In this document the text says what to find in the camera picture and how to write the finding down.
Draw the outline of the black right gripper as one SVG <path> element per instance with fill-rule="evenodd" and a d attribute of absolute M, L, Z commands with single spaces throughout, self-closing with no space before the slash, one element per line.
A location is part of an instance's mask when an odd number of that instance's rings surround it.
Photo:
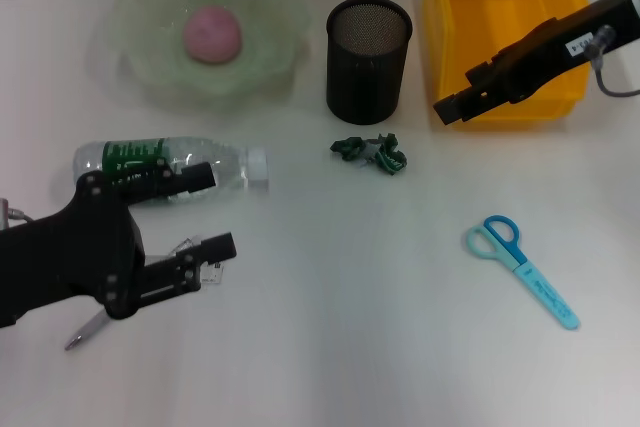
<path fill-rule="evenodd" d="M 508 100 L 525 100 L 561 74 L 639 39 L 638 0 L 598 0 L 551 18 L 465 74 L 470 86 L 437 101 L 444 125 L 467 122 Z"/>

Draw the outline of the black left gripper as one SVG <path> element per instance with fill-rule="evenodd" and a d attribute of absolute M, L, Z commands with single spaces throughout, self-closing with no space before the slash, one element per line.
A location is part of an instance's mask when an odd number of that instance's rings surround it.
<path fill-rule="evenodd" d="M 215 186 L 209 163 L 176 173 L 162 157 L 110 176 L 83 175 L 61 211 L 1 232 L 1 326 L 76 296 L 94 298 L 122 320 L 139 308 L 198 292 L 205 264 L 236 257 L 232 234 L 204 239 L 144 266 L 140 230 L 128 205 Z"/>

